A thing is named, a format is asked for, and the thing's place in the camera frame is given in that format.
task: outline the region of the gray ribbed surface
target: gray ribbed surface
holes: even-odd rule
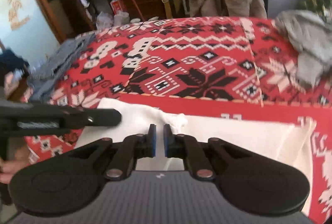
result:
[[[108,183],[84,209],[59,218],[20,214],[10,224],[312,224],[302,213],[268,218],[230,205],[212,183],[188,172],[134,171],[122,182]]]

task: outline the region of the human hand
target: human hand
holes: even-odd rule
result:
[[[0,183],[9,184],[15,173],[29,165],[28,157],[28,146],[24,146],[16,151],[15,160],[3,161],[0,158]]]

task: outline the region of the white cloth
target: white cloth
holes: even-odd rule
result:
[[[207,142],[210,137],[218,137],[265,157],[283,162],[302,171],[312,186],[312,156],[310,136],[316,122],[307,118],[304,126],[276,122],[259,122],[222,119],[203,116],[174,115],[146,105],[128,104],[116,99],[102,99],[98,108],[114,108],[122,114],[122,122],[116,128],[86,127],[76,147],[95,140],[110,137],[121,142],[126,136],[147,134],[150,124],[157,126],[157,151],[153,159],[137,161],[139,170],[181,170],[180,159],[164,156],[163,126],[170,124],[174,134],[184,133],[194,136],[199,142]],[[309,213],[310,196],[303,208]]]

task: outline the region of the frosted glass panel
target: frosted glass panel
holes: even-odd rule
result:
[[[36,0],[0,0],[0,39],[30,64],[59,47]]]

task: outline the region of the blue-gray garment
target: blue-gray garment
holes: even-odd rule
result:
[[[57,80],[64,76],[71,64],[80,57],[81,52],[95,39],[94,32],[66,40],[57,53],[50,57],[39,70],[27,79],[28,86],[34,90],[29,102],[48,102]]]

